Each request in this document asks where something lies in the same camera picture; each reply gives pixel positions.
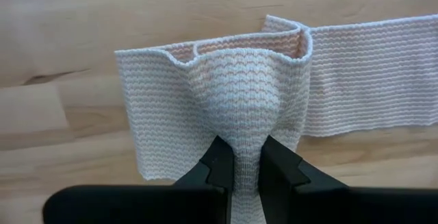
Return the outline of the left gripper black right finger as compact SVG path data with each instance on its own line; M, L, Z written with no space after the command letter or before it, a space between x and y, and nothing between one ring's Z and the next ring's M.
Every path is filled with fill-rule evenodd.
M348 186L271 136L258 189L266 224L438 224L438 189Z

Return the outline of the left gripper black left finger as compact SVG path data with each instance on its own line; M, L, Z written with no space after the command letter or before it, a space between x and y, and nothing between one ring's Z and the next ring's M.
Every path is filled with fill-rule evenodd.
M168 186L79 185L57 191L44 224L230 224L232 148L215 137L202 158Z

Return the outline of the white elastic bandage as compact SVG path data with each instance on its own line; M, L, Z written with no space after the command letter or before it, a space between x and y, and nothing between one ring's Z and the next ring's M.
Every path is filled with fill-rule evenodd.
M307 27L267 16L260 32L119 50L145 179L178 179L220 137L235 154L232 224L266 224L261 147L303 135L438 122L438 14Z

